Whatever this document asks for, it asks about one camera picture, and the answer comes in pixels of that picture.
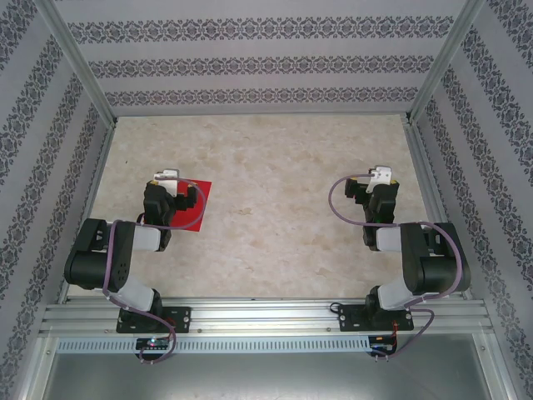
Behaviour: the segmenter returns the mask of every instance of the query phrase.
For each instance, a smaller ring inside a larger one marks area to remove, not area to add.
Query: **black cable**
[[[339,308],[342,307],[342,304],[340,304],[339,302],[333,302],[332,304],[330,304],[330,311],[336,315],[339,315]]]

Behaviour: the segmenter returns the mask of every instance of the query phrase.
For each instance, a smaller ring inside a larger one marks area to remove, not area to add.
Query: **enclosure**
[[[1,398],[533,398],[531,0],[0,8]],[[330,311],[401,274],[328,207],[375,165],[395,221],[454,223],[471,269],[390,362]],[[199,232],[132,258],[192,310],[150,367],[63,269],[83,221],[135,221],[163,168],[211,186]]]

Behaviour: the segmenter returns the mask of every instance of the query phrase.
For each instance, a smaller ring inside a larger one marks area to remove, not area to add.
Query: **beige tabletop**
[[[365,247],[327,194],[376,164],[400,182],[396,221],[425,219],[399,116],[122,117],[92,217],[134,221],[153,173],[177,168],[212,181],[206,215],[200,232],[173,232],[165,252],[133,254],[146,285],[164,297],[364,297],[401,273],[401,256]],[[334,203],[364,218],[342,185]]]

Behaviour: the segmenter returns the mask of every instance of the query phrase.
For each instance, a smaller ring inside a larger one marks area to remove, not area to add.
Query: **red square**
[[[209,192],[211,191],[211,182],[208,181],[197,181],[196,179],[189,179],[190,181],[193,181],[198,187],[204,192],[206,195],[206,202],[209,198]],[[177,192],[178,193],[187,193],[187,186],[188,184],[186,182],[178,182],[177,183]],[[177,211],[174,215],[174,218],[172,219],[172,222],[170,224],[171,227],[180,227],[183,225],[187,225],[188,223],[191,223],[196,218],[198,218],[198,215],[202,212],[203,207],[203,201],[202,196],[200,193],[197,195],[197,203],[193,208],[188,208],[186,211]],[[203,216],[194,225],[191,227],[188,227],[187,229],[184,229],[185,231],[194,231],[194,232],[200,232],[200,228],[202,227],[202,221]]]

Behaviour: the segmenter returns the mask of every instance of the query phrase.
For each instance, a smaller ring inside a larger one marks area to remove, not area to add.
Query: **black mounting bracket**
[[[163,307],[161,318],[170,323],[176,333],[189,333],[190,307]],[[118,314],[117,333],[168,333],[168,327],[158,323],[156,326],[147,328],[146,325],[139,323],[138,318],[135,318],[132,312],[121,308]]]
[[[340,304],[334,302],[330,311],[339,317],[341,332],[412,331],[415,326],[407,310],[384,310],[379,305],[378,288],[366,295],[365,304]]]
[[[412,315],[406,310],[378,310],[369,315],[364,304],[340,304],[337,308],[341,332],[392,331],[397,323],[398,331],[412,331]]]

